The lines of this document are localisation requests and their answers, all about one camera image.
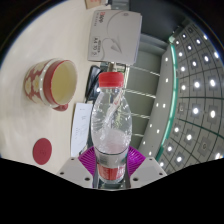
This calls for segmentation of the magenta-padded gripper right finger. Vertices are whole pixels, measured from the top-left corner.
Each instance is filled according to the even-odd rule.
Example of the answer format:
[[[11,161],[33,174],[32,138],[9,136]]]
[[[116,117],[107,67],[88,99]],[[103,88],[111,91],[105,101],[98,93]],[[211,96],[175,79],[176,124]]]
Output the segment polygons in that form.
[[[143,187],[165,176],[166,172],[154,157],[145,157],[137,149],[129,147],[125,174],[127,189]]]

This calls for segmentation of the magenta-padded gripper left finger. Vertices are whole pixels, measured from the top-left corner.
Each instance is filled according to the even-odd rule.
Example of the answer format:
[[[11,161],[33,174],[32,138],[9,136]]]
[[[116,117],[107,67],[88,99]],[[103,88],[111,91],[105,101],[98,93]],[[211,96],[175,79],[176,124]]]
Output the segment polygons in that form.
[[[97,185],[97,163],[94,148],[90,147],[78,157],[69,158],[57,175],[84,188]]]

